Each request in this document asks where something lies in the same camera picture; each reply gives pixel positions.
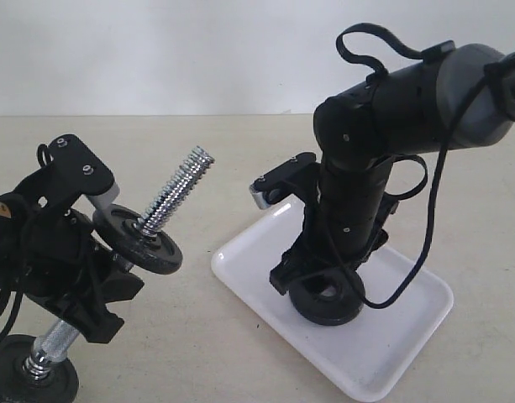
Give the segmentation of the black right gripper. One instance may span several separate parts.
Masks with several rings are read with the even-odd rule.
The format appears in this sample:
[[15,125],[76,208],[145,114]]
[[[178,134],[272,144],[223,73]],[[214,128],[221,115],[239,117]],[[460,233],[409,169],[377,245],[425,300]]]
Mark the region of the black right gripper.
[[354,171],[321,161],[284,181],[305,207],[301,234],[270,273],[280,294],[296,285],[313,291],[318,277],[337,275],[354,295],[365,295],[357,269],[387,241],[383,226],[398,206],[385,192],[392,166],[379,161]]

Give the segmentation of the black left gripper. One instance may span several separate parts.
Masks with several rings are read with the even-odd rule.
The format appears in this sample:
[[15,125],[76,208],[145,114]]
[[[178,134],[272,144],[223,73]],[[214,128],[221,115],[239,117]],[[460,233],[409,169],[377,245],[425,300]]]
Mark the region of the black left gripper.
[[70,324],[89,343],[109,343],[124,319],[108,304],[134,299],[145,283],[117,267],[92,236],[88,218],[76,211],[71,218],[76,222],[62,218],[45,226],[38,207],[13,208],[22,253],[14,292]]

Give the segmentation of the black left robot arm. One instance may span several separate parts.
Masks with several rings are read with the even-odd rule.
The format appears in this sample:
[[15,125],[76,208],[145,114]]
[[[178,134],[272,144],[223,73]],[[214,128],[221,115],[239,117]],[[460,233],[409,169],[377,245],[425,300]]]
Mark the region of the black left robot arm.
[[119,271],[93,237],[92,221],[74,209],[79,197],[50,198],[11,191],[0,196],[0,317],[9,308],[0,343],[10,333],[22,300],[74,327],[89,343],[110,343],[124,320],[108,310],[131,301],[145,283]]

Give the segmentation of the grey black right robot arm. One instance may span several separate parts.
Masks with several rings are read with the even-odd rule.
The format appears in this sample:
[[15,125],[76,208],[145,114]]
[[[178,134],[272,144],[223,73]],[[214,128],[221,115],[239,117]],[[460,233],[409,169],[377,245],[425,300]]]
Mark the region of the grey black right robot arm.
[[442,44],[399,71],[377,67],[366,81],[328,97],[313,114],[320,154],[302,153],[255,182],[268,204],[294,195],[304,204],[302,231],[271,271],[281,294],[319,292],[326,280],[362,296],[357,269],[388,239],[385,222],[422,187],[391,194],[392,166],[441,160],[452,150],[500,142],[515,124],[515,53],[484,44]]

